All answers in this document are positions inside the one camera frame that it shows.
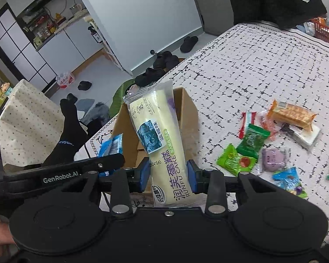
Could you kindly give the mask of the light green snack packet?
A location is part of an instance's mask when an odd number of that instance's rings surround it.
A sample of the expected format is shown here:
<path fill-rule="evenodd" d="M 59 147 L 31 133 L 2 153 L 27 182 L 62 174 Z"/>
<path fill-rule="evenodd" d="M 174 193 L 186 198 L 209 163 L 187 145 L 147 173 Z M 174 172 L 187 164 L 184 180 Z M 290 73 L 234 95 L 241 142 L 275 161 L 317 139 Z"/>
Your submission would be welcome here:
<path fill-rule="evenodd" d="M 238 176 L 240 172 L 250 173 L 256 162 L 257 160 L 253 157 L 239 154 L 232 144 L 229 144 L 224 149 L 223 154 L 216 160 L 218 166 L 224 168 L 234 176 Z"/>

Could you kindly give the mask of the blue white snack packet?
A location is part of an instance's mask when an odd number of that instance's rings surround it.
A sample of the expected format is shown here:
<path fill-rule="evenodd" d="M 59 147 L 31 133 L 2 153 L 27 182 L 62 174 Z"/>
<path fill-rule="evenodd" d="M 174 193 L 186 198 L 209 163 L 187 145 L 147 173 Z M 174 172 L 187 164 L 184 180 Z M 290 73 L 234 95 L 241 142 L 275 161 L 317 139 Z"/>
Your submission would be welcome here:
<path fill-rule="evenodd" d="M 123 134 L 118 134 L 102 144 L 98 153 L 98 157 L 102 158 L 102 162 L 98 164 L 98 175 L 100 178 L 111 176 L 116 170 L 119 170 L 122 167 L 122 165 L 118 163 L 116 163 L 116 166 L 113 165 L 112 167 L 109 167 L 108 163 L 105 162 L 105 157 L 114 154 L 123 154 Z"/>

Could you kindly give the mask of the dark green snack packet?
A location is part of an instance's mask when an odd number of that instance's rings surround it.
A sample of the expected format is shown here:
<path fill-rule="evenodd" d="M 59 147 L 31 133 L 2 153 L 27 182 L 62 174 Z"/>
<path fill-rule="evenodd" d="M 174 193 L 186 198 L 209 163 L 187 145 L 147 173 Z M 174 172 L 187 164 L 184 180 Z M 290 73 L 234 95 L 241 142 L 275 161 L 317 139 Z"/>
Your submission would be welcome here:
<path fill-rule="evenodd" d="M 263 147 L 265 140 L 270 136 L 270 131 L 263 129 L 262 127 L 249 124 L 245 132 L 244 138 L 236 148 L 237 153 L 253 157 L 258 160 L 258 155 Z"/>

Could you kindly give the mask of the cream Runfu cake packet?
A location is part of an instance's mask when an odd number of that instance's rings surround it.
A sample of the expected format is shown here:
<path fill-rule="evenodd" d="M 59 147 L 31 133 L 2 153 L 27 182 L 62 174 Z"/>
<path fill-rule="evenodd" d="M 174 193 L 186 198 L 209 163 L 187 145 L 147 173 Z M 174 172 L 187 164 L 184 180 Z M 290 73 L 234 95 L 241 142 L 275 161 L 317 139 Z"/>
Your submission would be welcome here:
<path fill-rule="evenodd" d="M 173 81 L 141 89 L 125 98 L 139 141 L 150 160 L 151 192 L 156 207 L 199 207 L 205 197 L 188 181 L 183 140 L 175 109 Z"/>

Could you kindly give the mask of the blue candy packet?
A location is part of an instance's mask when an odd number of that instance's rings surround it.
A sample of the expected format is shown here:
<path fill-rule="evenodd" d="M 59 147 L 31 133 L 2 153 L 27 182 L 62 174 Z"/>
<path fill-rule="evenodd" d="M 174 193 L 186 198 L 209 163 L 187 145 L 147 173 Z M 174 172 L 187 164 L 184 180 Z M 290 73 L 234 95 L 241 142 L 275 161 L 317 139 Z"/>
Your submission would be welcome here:
<path fill-rule="evenodd" d="M 308 195 L 302 187 L 297 169 L 295 167 L 275 173 L 272 179 L 276 186 L 296 195 L 300 198 L 307 198 Z"/>

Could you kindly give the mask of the orange cracker packet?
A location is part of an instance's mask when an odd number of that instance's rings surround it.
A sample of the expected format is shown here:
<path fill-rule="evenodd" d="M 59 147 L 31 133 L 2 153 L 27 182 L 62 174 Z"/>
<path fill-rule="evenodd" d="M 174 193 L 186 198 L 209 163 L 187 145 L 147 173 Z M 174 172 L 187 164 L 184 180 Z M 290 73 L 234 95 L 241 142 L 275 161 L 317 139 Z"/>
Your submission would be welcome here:
<path fill-rule="evenodd" d="M 267 116 L 274 121 L 297 126 L 306 131 L 312 131 L 312 123 L 317 114 L 304 107 L 274 100 Z"/>

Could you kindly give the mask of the brown cardboard box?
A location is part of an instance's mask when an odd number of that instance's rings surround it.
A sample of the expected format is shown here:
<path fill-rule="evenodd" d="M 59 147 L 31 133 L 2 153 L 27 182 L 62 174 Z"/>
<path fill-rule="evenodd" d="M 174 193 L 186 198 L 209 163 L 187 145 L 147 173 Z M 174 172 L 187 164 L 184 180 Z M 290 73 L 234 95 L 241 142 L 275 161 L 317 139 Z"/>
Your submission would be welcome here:
<path fill-rule="evenodd" d="M 113 135 L 123 137 L 125 168 L 150 159 L 159 203 L 191 196 L 185 165 L 198 156 L 198 110 L 184 88 L 157 87 L 123 104 Z"/>

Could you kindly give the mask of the black socked leg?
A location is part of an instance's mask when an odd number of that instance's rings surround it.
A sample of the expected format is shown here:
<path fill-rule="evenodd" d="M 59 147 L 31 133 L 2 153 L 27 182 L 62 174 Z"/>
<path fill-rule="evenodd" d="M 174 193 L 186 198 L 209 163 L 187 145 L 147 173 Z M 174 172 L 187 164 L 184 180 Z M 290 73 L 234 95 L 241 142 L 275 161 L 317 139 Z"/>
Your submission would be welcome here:
<path fill-rule="evenodd" d="M 64 115 L 63 132 L 42 167 L 73 162 L 75 154 L 88 139 L 87 133 L 79 123 L 76 106 L 68 99 L 61 99 L 60 108 Z"/>

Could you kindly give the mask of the green leaf cartoon rug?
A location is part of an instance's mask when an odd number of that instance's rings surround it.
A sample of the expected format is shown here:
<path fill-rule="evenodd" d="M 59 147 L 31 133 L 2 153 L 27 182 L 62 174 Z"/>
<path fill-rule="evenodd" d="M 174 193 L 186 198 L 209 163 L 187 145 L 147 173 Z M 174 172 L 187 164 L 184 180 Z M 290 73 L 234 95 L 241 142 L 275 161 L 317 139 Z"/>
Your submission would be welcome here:
<path fill-rule="evenodd" d="M 109 108 L 109 117 L 112 119 L 114 116 L 116 116 L 120 110 L 120 107 L 123 103 L 123 97 L 126 94 L 127 89 L 129 89 L 130 86 L 135 84 L 135 79 L 130 79 L 125 81 L 117 90 L 116 93 L 113 96 L 112 104 Z"/>

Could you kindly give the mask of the pink orange snack packet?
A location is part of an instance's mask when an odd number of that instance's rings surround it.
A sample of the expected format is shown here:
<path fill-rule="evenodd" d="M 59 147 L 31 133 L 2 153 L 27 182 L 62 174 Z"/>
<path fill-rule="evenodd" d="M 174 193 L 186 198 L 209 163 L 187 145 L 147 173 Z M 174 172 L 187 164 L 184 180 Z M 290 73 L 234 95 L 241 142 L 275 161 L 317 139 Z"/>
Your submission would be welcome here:
<path fill-rule="evenodd" d="M 260 112 L 258 114 L 258 121 L 264 130 L 270 132 L 269 140 L 274 141 L 281 128 L 272 118 L 268 116 L 268 113 L 268 110 Z"/>

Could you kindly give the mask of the white black snack packet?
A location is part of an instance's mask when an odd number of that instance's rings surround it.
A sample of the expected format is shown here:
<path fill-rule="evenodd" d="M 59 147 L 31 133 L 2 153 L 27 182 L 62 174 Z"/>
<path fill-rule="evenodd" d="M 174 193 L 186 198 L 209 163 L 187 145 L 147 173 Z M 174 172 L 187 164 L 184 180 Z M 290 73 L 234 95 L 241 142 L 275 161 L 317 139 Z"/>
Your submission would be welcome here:
<path fill-rule="evenodd" d="M 302 146 L 302 148 L 311 151 L 321 136 L 321 129 L 317 125 L 312 124 L 311 128 L 312 130 L 308 131 L 298 126 L 283 124 L 281 131 Z"/>

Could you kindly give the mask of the pile of black shoes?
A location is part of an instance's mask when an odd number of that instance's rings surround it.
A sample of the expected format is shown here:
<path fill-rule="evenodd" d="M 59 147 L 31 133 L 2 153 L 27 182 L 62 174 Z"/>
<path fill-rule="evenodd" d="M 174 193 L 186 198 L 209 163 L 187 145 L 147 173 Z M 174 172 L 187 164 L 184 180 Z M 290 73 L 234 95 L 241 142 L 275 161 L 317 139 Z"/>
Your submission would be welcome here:
<path fill-rule="evenodd" d="M 156 60 L 151 68 L 147 68 L 145 73 L 135 78 L 135 84 L 139 87 L 146 87 L 161 79 L 171 69 L 180 63 L 179 58 L 169 51 L 157 54 Z"/>

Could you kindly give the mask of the red white bottle pack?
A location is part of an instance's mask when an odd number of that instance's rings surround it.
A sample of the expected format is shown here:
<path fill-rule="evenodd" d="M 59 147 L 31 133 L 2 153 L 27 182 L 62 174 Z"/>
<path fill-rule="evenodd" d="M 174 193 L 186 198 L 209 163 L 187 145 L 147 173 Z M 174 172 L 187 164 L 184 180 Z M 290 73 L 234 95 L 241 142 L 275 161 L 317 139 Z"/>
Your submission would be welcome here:
<path fill-rule="evenodd" d="M 59 74 L 56 77 L 56 83 L 61 89 L 67 88 L 70 84 L 75 81 L 75 77 L 69 71 Z"/>

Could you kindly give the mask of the white kitchen cabinet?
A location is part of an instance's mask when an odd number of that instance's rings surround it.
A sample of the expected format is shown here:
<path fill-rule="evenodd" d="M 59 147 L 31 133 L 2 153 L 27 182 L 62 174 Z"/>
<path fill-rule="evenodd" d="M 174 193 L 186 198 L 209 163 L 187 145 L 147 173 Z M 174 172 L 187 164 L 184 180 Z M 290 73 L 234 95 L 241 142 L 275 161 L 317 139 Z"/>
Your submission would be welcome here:
<path fill-rule="evenodd" d="M 57 75 L 74 71 L 103 48 L 91 35 L 89 26 L 80 18 L 60 30 L 38 50 Z"/>

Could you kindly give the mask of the black jacket on chair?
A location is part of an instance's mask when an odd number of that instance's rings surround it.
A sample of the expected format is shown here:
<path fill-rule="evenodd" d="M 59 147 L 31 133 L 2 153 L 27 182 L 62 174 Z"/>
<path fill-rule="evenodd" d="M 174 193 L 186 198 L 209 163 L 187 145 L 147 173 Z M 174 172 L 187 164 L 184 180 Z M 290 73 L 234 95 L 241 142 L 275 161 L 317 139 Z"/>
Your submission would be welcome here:
<path fill-rule="evenodd" d="M 230 0 L 234 24 L 269 21 L 280 28 L 294 28 L 317 17 L 325 17 L 322 0 Z"/>

